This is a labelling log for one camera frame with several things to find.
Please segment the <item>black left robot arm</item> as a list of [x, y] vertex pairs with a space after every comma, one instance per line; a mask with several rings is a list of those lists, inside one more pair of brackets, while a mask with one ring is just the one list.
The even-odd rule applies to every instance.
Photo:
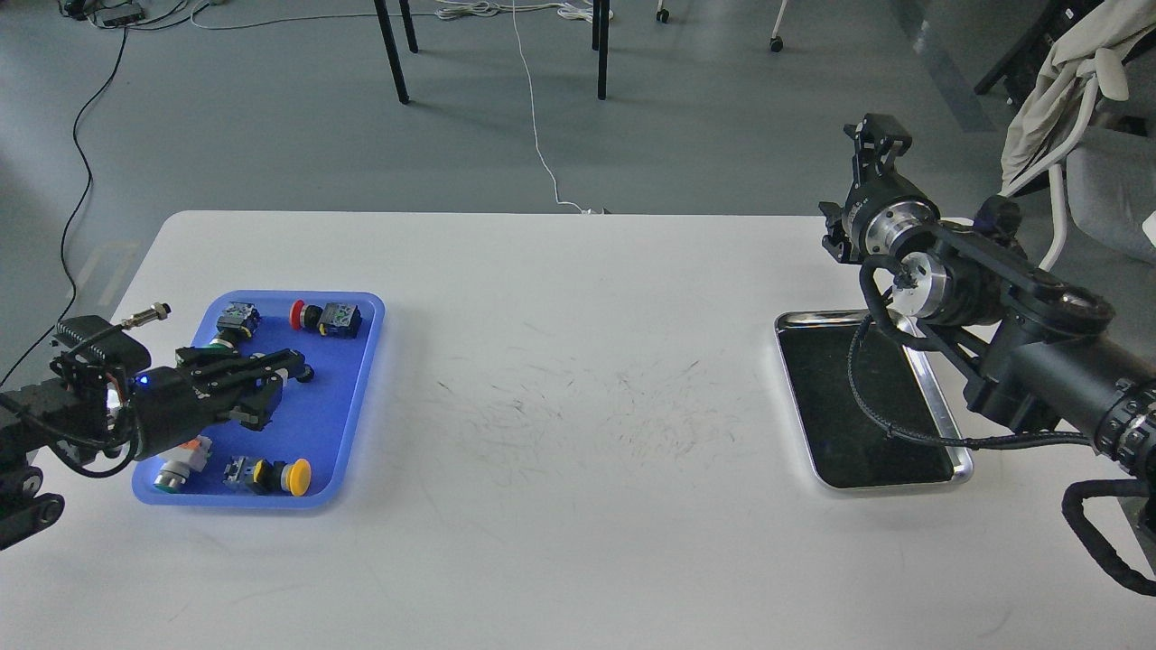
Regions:
[[313, 379], [301, 350], [239, 353], [237, 344], [255, 333], [255, 310], [229, 313], [213, 344], [179, 349], [176, 367], [151, 367], [149, 350], [128, 332], [170, 311], [156, 303], [121, 322], [95, 313], [58, 322], [52, 337], [62, 350], [50, 364], [53, 378], [3, 393], [3, 548], [61, 518], [62, 496], [40, 492], [36, 451], [49, 450], [81, 477], [91, 477], [98, 455], [117, 456], [126, 468], [212, 424], [264, 431], [286, 381]]

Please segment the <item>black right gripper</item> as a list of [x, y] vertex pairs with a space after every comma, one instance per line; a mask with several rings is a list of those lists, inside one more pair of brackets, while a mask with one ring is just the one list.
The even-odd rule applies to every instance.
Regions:
[[836, 263], [853, 265], [868, 254], [892, 254], [901, 236], [938, 221], [940, 210], [912, 180], [887, 176], [892, 162], [913, 145], [899, 119], [864, 115], [843, 131], [853, 143], [852, 189], [844, 210], [831, 201], [818, 202], [825, 220], [821, 244]]

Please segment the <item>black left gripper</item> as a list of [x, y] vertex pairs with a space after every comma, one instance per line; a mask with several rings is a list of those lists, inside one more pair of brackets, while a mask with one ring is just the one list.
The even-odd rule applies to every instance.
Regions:
[[132, 381], [133, 460], [195, 440], [214, 423], [234, 421], [264, 431], [286, 378], [306, 382], [304, 354], [289, 348], [245, 355], [228, 347], [184, 347], [176, 349], [176, 361], [181, 370], [154, 367]]

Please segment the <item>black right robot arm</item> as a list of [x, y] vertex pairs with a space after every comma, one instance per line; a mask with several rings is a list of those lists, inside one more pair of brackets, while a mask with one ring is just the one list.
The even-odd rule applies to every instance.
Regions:
[[[896, 440], [926, 446], [1020, 450], [1076, 444], [1116, 461], [1124, 478], [1070, 485], [1061, 514], [1111, 579], [1153, 596], [1138, 573], [1085, 518], [1085, 500], [1142, 497], [1153, 531], [1153, 364], [1111, 341], [1114, 308], [1028, 263], [1016, 234], [1017, 206], [991, 197], [968, 226], [897, 172], [912, 136], [891, 115], [844, 126], [853, 145], [844, 204], [822, 202], [822, 244], [836, 263], [859, 267], [866, 313], [850, 345], [846, 375], [864, 415]], [[938, 350], [965, 376], [971, 412], [1007, 435], [948, 440], [917, 433], [864, 402], [855, 365], [864, 337], [877, 328], [911, 350]]]

